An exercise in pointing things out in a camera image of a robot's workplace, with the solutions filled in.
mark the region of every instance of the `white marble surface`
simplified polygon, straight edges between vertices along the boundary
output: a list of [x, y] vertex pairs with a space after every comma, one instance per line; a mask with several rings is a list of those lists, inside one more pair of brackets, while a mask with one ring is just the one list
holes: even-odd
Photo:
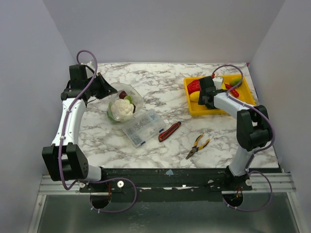
[[[177, 121], [181, 127], [166, 141], [155, 136], [145, 145], [135, 148], [120, 125], [113, 125], [106, 116], [107, 99], [87, 106], [80, 128], [79, 146], [94, 166], [108, 168], [219, 168], [230, 164], [238, 147], [236, 121], [228, 115], [191, 117], [183, 79], [208, 76], [221, 64], [99, 64], [99, 71], [109, 83], [132, 85], [143, 96], [144, 109], [155, 109], [167, 123], [167, 129]], [[257, 96], [246, 64], [240, 67], [252, 91]], [[233, 68], [222, 68], [216, 74], [237, 74]], [[186, 160], [198, 135], [204, 133], [208, 146]], [[277, 167], [273, 149], [256, 155], [251, 167]]]

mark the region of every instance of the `red bell pepper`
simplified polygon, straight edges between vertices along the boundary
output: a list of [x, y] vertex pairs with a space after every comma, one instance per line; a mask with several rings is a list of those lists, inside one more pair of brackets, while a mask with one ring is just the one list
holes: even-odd
[[200, 89], [199, 80], [194, 80], [194, 81], [192, 81], [191, 83], [189, 83], [188, 86], [187, 86], [187, 89], [188, 89], [189, 95], [190, 95], [192, 92], [200, 91], [201, 89]]
[[[230, 86], [229, 84], [225, 84], [225, 87], [227, 88], [227, 90], [229, 90], [230, 88], [232, 88], [232, 86]], [[230, 91], [230, 93], [235, 97], [239, 97], [239, 93], [237, 92], [236, 89], [233, 89]]]

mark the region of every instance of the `gray wall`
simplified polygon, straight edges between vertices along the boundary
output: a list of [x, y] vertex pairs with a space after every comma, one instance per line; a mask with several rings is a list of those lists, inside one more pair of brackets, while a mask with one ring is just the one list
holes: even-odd
[[27, 232], [74, 63], [42, 0], [0, 7], [0, 232]]
[[251, 65], [259, 100], [276, 128], [276, 153], [292, 172], [311, 219], [311, 1], [286, 0]]
[[99, 62], [249, 62], [284, 0], [44, 0]]

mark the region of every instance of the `yellow vegetable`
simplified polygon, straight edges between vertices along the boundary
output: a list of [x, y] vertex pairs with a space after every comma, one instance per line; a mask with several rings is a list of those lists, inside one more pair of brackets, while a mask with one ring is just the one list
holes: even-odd
[[190, 101], [193, 101], [193, 102], [199, 102], [199, 97], [200, 97], [200, 91], [192, 92], [189, 95]]
[[241, 78], [240, 77], [236, 77], [236, 78], [231, 79], [229, 84], [230, 84], [230, 86], [235, 86], [236, 84], [239, 83], [239, 81], [241, 81]]

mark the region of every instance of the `cauliflower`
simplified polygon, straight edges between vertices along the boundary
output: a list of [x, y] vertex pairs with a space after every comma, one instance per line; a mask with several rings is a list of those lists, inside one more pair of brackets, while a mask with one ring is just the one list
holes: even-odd
[[115, 119], [120, 117], [130, 116], [133, 114], [134, 105], [129, 100], [115, 100], [110, 108], [112, 115]]

